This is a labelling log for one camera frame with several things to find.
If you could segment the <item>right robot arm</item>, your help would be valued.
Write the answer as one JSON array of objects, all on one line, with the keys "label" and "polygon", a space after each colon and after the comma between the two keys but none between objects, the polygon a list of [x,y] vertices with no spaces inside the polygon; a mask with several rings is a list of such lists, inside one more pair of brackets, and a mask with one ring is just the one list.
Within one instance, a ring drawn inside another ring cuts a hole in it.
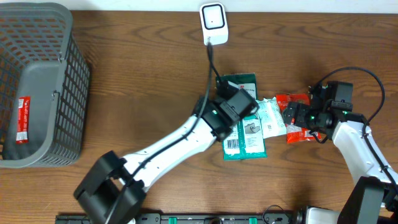
[{"label": "right robot arm", "polygon": [[382,207],[397,211],[397,173],[375,143],[371,128],[353,105],[326,100],[322,106],[290,102],[282,112],[285,124],[323,133],[341,152],[355,184],[343,209],[307,207],[294,223],[377,223]]}]

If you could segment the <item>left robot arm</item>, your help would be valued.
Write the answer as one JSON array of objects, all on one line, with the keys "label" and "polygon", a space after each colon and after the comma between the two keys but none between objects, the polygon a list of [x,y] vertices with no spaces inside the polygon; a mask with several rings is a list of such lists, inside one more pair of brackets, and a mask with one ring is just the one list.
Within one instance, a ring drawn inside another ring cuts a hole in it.
[{"label": "left robot arm", "polygon": [[166,173],[195,154],[226,139],[252,109],[255,99],[230,81],[217,84],[214,100],[201,97],[181,127],[152,145],[119,157],[103,154],[74,191],[94,223],[131,223],[149,189]]}]

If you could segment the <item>light green wipes pack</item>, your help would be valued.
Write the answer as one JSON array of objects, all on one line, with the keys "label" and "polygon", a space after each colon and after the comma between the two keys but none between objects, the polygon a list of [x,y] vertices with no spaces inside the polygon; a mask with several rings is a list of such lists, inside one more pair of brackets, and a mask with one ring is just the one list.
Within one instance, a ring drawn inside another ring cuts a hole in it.
[{"label": "light green wipes pack", "polygon": [[262,126],[262,137],[264,139],[287,134],[279,105],[276,97],[272,99],[257,100],[259,109],[255,113]]}]

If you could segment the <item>red packet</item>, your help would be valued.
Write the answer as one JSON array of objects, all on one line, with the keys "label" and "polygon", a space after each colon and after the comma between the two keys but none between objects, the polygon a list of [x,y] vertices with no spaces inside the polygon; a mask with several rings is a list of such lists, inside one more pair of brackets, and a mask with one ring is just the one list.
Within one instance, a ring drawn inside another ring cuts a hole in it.
[{"label": "red packet", "polygon": [[20,97],[18,100],[16,144],[25,144],[29,142],[29,109],[30,97]]}]

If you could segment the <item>dark green packet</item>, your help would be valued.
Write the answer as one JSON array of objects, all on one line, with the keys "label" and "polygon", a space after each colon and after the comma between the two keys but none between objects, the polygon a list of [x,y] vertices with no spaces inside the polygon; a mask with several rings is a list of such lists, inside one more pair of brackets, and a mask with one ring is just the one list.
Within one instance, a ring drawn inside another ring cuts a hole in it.
[{"label": "dark green packet", "polygon": [[[225,75],[221,79],[237,84],[239,88],[245,89],[255,100],[257,99],[257,81],[254,73]],[[267,157],[258,115],[249,115],[240,121],[222,142],[222,146],[223,159],[226,161]]]}]

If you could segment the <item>red snack bag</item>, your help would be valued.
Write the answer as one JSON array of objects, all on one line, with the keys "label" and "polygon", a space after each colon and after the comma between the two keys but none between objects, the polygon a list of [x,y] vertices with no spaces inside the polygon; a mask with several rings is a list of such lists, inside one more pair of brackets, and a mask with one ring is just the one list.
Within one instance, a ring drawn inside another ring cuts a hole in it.
[{"label": "red snack bag", "polygon": [[[289,102],[303,103],[305,105],[310,104],[310,99],[308,95],[301,94],[280,94],[276,95],[276,101],[280,108],[282,119],[284,119],[284,110],[287,109]],[[287,128],[287,143],[295,143],[302,141],[314,141],[315,137],[310,134],[309,129],[300,128],[292,124],[286,124]]]}]

